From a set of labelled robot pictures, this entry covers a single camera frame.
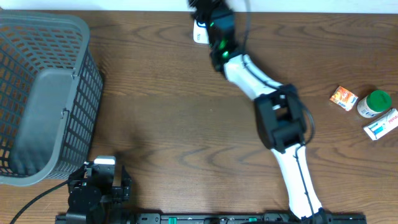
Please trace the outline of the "orange tissue pack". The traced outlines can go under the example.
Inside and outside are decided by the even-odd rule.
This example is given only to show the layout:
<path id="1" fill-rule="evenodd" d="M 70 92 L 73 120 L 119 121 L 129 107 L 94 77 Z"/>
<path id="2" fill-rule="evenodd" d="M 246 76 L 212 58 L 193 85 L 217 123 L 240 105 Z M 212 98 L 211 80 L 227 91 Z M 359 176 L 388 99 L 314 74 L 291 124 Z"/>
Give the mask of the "orange tissue pack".
<path id="1" fill-rule="evenodd" d="M 342 86 L 339 86 L 330 97 L 330 101 L 336 103 L 345 111 L 350 111 L 357 102 L 357 100 L 358 96 Z"/>

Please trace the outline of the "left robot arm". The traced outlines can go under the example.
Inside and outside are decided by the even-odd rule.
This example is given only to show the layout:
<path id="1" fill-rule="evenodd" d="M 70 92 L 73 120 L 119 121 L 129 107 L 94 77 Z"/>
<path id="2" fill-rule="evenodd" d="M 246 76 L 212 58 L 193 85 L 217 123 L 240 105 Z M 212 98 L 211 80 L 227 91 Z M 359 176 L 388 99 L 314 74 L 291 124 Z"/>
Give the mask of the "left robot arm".
<path id="1" fill-rule="evenodd" d="M 123 203 L 131 196 L 131 176 L 123 167 L 114 186 L 114 164 L 86 162 L 70 177 L 66 223 L 129 223 Z"/>

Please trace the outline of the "green lid white jar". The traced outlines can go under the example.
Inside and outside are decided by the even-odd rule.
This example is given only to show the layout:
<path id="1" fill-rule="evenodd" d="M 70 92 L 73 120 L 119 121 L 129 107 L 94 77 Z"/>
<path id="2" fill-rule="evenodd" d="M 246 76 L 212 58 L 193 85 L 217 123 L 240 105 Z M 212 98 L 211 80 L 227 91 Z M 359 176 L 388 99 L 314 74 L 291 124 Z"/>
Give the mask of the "green lid white jar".
<path id="1" fill-rule="evenodd" d="M 373 118 L 389 109 L 392 104 L 390 95 L 382 90 L 375 90 L 357 104 L 358 113 L 364 118 Z"/>

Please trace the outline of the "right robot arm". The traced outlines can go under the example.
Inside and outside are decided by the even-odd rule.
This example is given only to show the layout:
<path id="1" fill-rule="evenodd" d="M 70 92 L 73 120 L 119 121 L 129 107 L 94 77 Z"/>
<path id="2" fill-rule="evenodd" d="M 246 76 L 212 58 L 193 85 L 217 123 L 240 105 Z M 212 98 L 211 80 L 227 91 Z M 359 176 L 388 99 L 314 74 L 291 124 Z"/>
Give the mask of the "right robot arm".
<path id="1" fill-rule="evenodd" d="M 292 84 L 266 75 L 238 43 L 234 11 L 222 0 L 188 0 L 193 20 L 205 30 L 215 71 L 236 85 L 253 103 L 257 134 L 275 156 L 289 198 L 291 214 L 300 223 L 327 223 L 313 188 L 307 159 L 307 124 L 314 118 Z"/>

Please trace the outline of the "white Panadol box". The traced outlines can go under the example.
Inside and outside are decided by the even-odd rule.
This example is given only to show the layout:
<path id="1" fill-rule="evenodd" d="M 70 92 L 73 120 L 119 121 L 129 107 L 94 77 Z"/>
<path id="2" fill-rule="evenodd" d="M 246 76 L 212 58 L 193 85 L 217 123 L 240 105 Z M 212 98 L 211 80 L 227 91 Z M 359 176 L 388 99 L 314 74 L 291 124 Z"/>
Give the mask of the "white Panadol box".
<path id="1" fill-rule="evenodd" d="M 365 133 L 376 141 L 397 127 L 397 110 L 395 108 L 382 115 L 363 129 Z"/>

